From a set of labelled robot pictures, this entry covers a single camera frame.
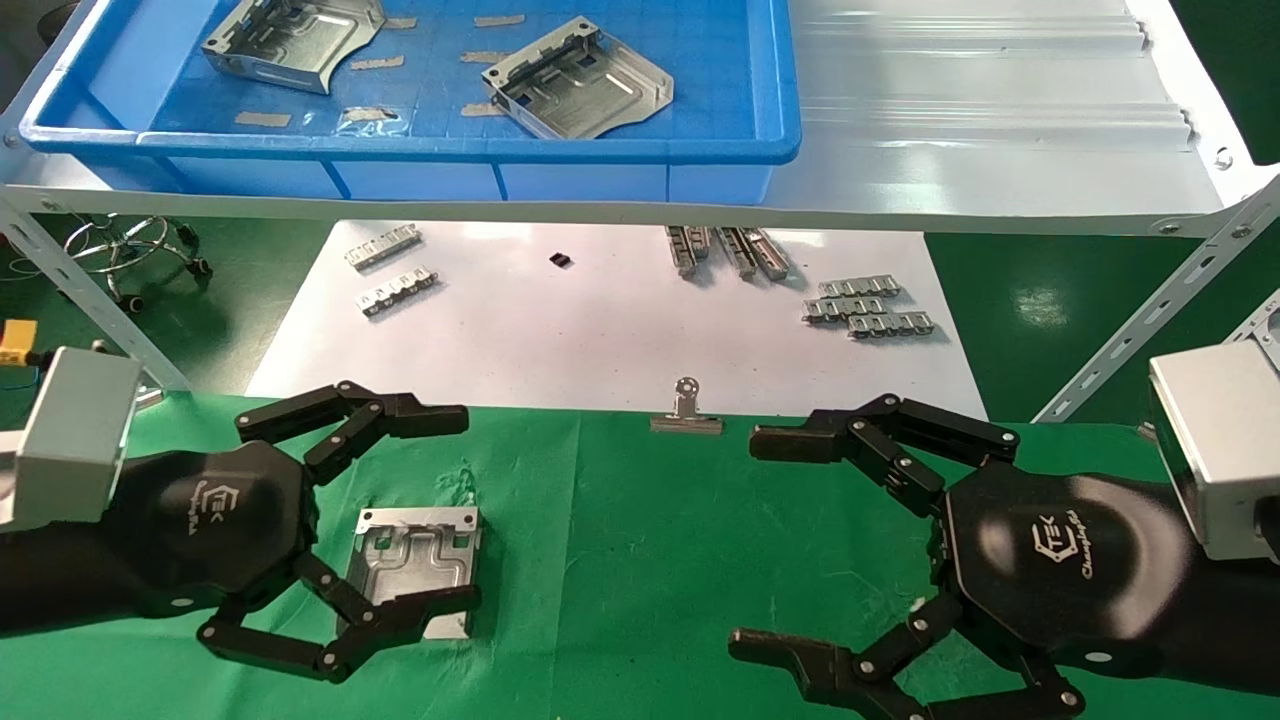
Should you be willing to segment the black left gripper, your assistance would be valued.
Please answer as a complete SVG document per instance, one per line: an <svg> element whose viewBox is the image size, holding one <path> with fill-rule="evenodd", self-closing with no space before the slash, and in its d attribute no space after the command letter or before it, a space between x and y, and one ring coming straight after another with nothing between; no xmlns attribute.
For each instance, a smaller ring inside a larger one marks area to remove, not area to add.
<svg viewBox="0 0 1280 720"><path fill-rule="evenodd" d="M480 606L475 584L374 605L308 552L317 539L314 486L329 484L385 437L465 433L466 406L428 406L412 393L340 380L248 410L236 427L248 443L230 451L166 451L123 465L111 551L127 570L132 616L220 606L197 633L214 656L340 684L375 653L419 643L433 619ZM271 446L324 428L302 464ZM297 582L346 621L326 644L243 625Z"/></svg>

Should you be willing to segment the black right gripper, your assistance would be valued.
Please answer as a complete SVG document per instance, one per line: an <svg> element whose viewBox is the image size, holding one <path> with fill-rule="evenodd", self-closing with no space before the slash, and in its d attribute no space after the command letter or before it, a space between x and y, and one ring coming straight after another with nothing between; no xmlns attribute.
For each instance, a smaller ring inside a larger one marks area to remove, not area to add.
<svg viewBox="0 0 1280 720"><path fill-rule="evenodd" d="M1012 430L897 395L814 410L797 427L755 427L756 460L849 462L918 518L943 509L941 582L952 594L928 600L861 652L736 628L730 656L782 669L804 701L863 719L1075 719L1085 697L1050 661L1162 670L1164 616L1198 552L1172 489L1004 464L1019 445ZM945 479L914 448L984 466L945 496ZM1015 667L1024 688L932 703L908 694L896 676L957 628L1000 666Z"/></svg>

